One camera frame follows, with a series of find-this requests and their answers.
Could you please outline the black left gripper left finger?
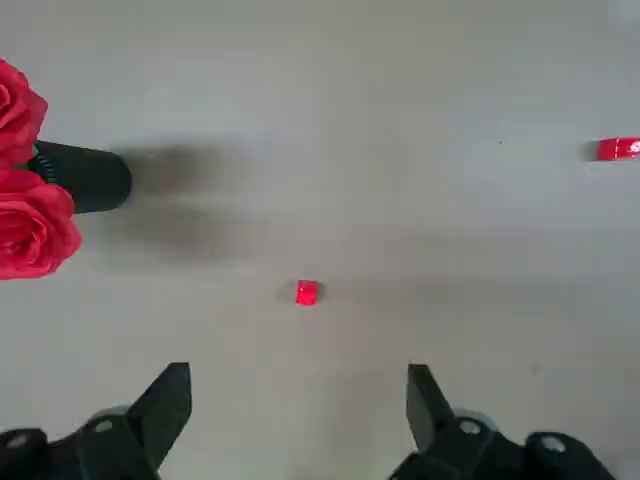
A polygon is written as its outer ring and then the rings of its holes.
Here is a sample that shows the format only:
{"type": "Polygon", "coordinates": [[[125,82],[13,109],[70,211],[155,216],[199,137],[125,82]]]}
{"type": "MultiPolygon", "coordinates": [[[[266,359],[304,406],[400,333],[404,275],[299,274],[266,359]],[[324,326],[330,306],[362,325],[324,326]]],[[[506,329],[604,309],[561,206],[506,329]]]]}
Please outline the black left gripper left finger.
{"type": "Polygon", "coordinates": [[[158,479],[192,414],[191,369],[172,362],[130,405],[94,414],[51,440],[39,428],[1,433],[3,479],[158,479]]]}

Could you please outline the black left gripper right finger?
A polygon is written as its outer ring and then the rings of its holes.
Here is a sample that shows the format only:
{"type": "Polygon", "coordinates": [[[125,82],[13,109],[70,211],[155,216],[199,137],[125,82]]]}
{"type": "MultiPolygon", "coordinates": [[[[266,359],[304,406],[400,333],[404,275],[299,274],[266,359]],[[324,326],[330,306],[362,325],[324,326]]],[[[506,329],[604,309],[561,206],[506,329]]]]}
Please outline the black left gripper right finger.
{"type": "Polygon", "coordinates": [[[538,431],[523,444],[450,406],[430,368],[407,369],[406,417],[416,444],[392,479],[576,479],[614,476],[580,440],[538,431]]]}

